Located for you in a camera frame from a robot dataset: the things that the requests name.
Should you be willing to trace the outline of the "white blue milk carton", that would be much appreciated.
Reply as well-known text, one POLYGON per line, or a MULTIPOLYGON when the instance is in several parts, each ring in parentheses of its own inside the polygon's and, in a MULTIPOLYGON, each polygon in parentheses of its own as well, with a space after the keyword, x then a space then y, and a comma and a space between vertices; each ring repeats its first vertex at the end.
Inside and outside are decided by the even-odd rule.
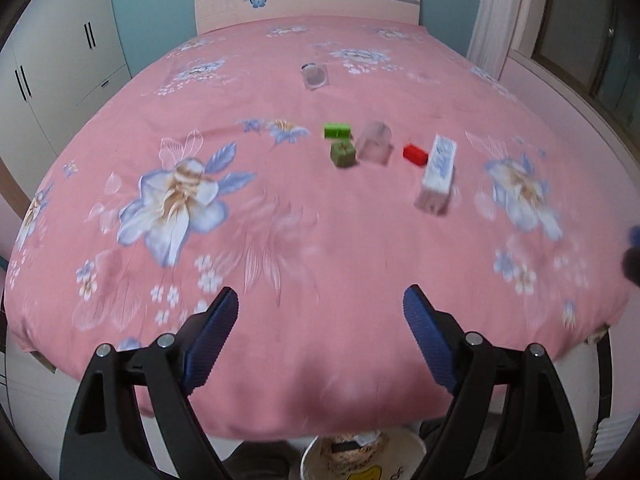
POLYGON ((457 147, 454 140, 436 134, 414 202, 416 208, 428 214, 440 214, 446 208, 454 182, 457 147))

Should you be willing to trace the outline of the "red small box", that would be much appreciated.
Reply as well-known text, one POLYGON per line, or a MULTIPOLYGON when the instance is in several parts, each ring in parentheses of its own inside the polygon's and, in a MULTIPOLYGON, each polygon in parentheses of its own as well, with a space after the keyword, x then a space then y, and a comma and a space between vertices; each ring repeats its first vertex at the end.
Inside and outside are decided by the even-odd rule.
POLYGON ((428 163, 428 153, 414 144, 407 144, 402 149, 402 157, 413 165, 424 167, 428 163))

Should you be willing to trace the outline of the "olive green cube box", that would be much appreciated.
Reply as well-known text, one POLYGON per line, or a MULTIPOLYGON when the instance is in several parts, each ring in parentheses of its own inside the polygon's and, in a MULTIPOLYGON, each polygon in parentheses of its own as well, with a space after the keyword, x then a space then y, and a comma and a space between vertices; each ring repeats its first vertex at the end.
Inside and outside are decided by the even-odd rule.
POLYGON ((336 168, 349 168, 357 163, 356 148, 347 140, 336 141, 331 144, 330 159, 336 168))

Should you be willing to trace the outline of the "bright green small box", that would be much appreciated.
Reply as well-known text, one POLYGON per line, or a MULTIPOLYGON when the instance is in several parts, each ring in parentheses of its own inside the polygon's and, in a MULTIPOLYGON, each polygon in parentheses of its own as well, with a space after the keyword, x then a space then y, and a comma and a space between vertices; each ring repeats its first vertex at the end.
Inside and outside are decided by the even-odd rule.
POLYGON ((344 122, 326 122, 323 125, 323 137, 325 139, 350 139, 352 128, 344 122))

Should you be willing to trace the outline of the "white round trash bin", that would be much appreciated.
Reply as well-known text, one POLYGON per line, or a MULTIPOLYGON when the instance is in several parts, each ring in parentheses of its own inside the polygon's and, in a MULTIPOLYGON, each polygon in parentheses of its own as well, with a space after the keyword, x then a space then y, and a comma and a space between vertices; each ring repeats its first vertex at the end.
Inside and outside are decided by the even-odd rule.
POLYGON ((410 429, 397 427, 316 437, 299 466, 301 479, 410 479, 426 454, 410 429))

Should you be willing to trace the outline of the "clear plastic cup near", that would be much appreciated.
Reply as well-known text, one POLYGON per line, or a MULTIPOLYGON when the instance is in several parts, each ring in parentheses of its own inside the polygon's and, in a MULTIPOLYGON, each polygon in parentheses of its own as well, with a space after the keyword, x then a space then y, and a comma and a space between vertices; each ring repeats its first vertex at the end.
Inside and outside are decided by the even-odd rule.
POLYGON ((356 154, 359 160, 386 166, 394 147, 392 130, 384 122, 367 124, 356 141, 356 154))

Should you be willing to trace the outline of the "clear plastic cup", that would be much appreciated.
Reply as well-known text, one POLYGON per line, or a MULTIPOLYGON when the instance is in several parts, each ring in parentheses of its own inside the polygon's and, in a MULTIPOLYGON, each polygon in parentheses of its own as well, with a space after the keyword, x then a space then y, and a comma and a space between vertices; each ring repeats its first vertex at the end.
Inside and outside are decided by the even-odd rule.
POLYGON ((329 82, 328 70, 324 64, 306 63, 300 68, 307 90, 316 90, 329 82))
POLYGON ((392 130, 384 122, 367 124, 356 141, 356 154, 359 160, 386 166, 394 147, 392 130))

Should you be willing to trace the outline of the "pink floral bedspread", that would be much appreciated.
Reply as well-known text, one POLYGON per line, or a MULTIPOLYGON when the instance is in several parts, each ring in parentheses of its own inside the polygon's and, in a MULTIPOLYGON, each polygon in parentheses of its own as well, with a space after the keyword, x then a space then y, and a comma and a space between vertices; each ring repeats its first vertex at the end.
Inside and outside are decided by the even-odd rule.
POLYGON ((49 169, 6 276, 20 347, 80 377, 104 342, 150 344, 224 287, 238 322, 192 396, 230 439, 374 429, 445 413, 402 314, 418 285, 493 344, 560 356, 631 293, 626 222, 538 117, 424 30, 346 18, 256 22, 138 73, 49 169), (307 90, 300 68, 324 64, 307 90), (344 122, 350 139, 325 139, 344 122), (392 130, 386 166, 331 144, 392 130), (446 208, 416 208, 436 134, 458 144, 446 208))

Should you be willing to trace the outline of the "white wardrobe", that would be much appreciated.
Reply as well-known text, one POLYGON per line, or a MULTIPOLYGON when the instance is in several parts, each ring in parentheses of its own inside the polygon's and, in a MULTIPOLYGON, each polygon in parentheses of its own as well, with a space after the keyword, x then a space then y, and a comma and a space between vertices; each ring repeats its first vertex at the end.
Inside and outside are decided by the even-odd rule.
POLYGON ((29 1, 1 49, 1 160, 27 197, 129 78, 112 0, 29 1))

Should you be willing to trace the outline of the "clear plastic cup far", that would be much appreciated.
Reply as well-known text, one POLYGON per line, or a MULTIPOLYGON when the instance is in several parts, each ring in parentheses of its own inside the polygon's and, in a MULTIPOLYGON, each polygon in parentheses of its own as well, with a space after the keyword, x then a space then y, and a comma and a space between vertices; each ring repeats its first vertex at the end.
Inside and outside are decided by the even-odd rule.
POLYGON ((328 70, 324 64, 306 63, 300 68, 307 90, 316 90, 329 82, 328 70))

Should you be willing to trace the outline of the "white curtain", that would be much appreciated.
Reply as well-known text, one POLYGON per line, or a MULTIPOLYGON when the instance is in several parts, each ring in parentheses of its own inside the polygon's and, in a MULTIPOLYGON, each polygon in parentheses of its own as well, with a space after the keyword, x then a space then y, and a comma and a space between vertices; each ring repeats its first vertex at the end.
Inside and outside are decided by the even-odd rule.
POLYGON ((522 0, 480 0, 466 58, 499 79, 515 32, 522 0))

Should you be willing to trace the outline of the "window frame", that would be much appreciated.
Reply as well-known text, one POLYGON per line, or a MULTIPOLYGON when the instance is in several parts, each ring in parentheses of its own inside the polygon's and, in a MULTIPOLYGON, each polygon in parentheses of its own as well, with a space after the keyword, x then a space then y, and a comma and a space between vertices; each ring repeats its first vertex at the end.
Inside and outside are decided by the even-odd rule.
POLYGON ((511 51, 584 100, 639 153, 639 13, 615 0, 521 0, 511 51))

